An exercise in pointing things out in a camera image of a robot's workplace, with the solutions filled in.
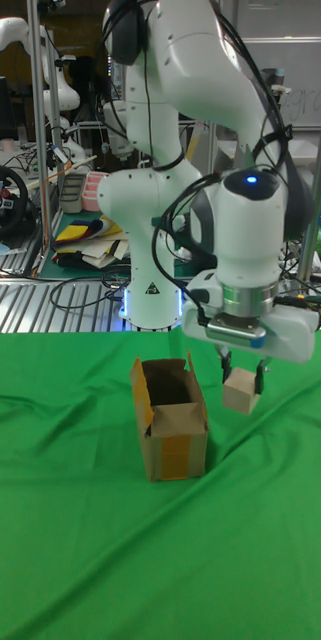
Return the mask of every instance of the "green table cover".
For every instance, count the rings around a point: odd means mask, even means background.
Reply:
[[[187,348],[207,473],[150,484],[129,369]],[[271,369],[248,418],[180,329],[0,335],[0,640],[321,640],[321,333]]]

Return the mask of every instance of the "wooden block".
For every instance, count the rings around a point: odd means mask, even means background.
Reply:
[[[248,416],[259,398],[255,393],[255,373],[234,369],[223,385],[224,407]]]

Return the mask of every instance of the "box flap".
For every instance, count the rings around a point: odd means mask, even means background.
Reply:
[[[139,403],[142,405],[143,425],[141,425],[145,432],[151,425],[154,417],[154,412],[151,409],[150,396],[147,388],[146,378],[139,357],[136,358],[134,365],[130,371],[130,380],[133,388],[133,396],[135,408]]]
[[[190,354],[190,351],[189,351],[189,350],[187,350],[186,355],[187,355],[187,359],[188,359],[188,363],[189,363],[189,367],[190,367],[190,372],[191,372],[191,374],[192,374],[192,383],[191,383],[191,386],[192,386],[192,395],[193,395],[193,397],[195,397],[195,398],[196,398],[196,400],[198,400],[198,401],[201,403],[201,405],[202,405],[203,416],[204,416],[204,419],[205,419],[205,421],[206,421],[206,428],[207,428],[207,430],[208,430],[208,429],[209,429],[209,425],[208,425],[208,413],[207,413],[207,408],[206,408],[206,404],[205,404],[204,396],[203,396],[203,394],[202,394],[202,391],[201,391],[200,385],[199,385],[199,383],[198,383],[198,381],[197,381],[197,378],[196,378],[196,375],[195,375],[194,365],[193,365],[192,358],[191,358],[191,354]]]
[[[162,405],[155,407],[154,412],[153,438],[196,435],[206,431],[202,407],[197,402]]]

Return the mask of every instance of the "cardboard box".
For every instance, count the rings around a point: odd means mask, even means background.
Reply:
[[[150,482],[203,475],[208,437],[204,398],[190,353],[181,359],[135,360],[130,372],[140,446]]]

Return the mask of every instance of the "white robot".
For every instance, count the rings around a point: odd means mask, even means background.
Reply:
[[[49,66],[46,52],[46,30],[43,25],[40,26],[41,36],[41,61],[43,67],[43,74],[46,83],[49,83]],[[30,55],[29,47],[29,27],[27,22],[23,18],[2,18],[0,19],[0,53],[4,51],[6,47],[12,42],[21,42],[24,50]],[[76,109],[80,104],[79,94],[72,89],[66,82],[63,65],[59,64],[56,67],[57,70],[57,84],[58,84],[58,96],[59,96],[59,110],[71,111]],[[50,124],[53,124],[53,117],[51,113],[51,99],[49,89],[44,89],[44,111],[46,117],[49,119]],[[60,126],[66,132],[70,123],[66,118],[60,117]],[[68,137],[66,147],[71,154],[72,164],[82,162],[86,159],[84,149],[78,145],[71,136]]]
[[[146,17],[144,4],[112,0],[103,31],[110,55],[127,65],[127,137],[154,159],[153,168],[116,172],[98,188],[101,210],[130,243],[122,313],[150,330],[180,319],[170,251],[172,220],[187,202],[192,246],[214,255],[217,266],[187,288],[185,334],[218,349],[305,362],[317,313],[274,304],[284,237],[298,237],[313,214],[287,151],[288,132],[258,79],[242,70],[243,43],[215,2],[159,0]],[[202,179],[183,157],[179,112],[235,130],[242,166]]]

